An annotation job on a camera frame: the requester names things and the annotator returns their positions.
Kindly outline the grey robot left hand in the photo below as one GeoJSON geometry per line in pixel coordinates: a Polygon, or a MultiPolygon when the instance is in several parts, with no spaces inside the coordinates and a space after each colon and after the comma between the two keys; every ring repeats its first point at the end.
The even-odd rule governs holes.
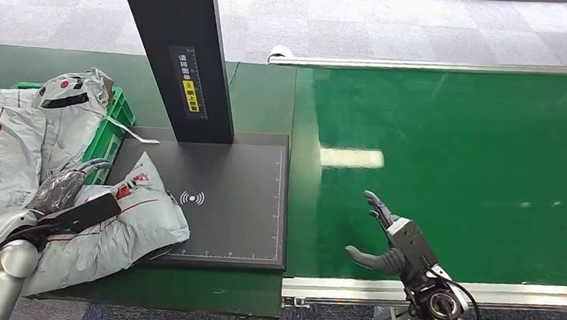
{"type": "Polygon", "coordinates": [[[34,192],[26,209],[48,215],[71,207],[85,179],[93,172],[108,170],[111,166],[110,161],[96,158],[53,173],[34,192]]]}

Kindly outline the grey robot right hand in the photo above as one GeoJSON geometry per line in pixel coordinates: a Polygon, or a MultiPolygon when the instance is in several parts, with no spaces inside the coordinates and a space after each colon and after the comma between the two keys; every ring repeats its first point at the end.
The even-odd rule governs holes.
{"type": "Polygon", "coordinates": [[[431,286],[427,273],[438,264],[437,257],[413,220],[391,214],[389,208],[370,190],[363,195],[371,206],[370,215],[384,232],[389,248],[381,255],[363,253],[351,245],[346,253],[359,266],[386,276],[397,276],[407,288],[417,290],[431,286]]]}

